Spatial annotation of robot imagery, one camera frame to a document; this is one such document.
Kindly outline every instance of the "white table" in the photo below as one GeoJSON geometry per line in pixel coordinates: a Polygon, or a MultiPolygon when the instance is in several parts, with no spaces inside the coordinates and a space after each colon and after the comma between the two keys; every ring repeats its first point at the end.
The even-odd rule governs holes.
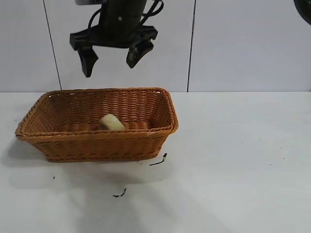
{"type": "Polygon", "coordinates": [[[14,137],[40,95],[0,93],[1,233],[311,232],[311,93],[173,93],[157,166],[46,162],[14,137]]]}

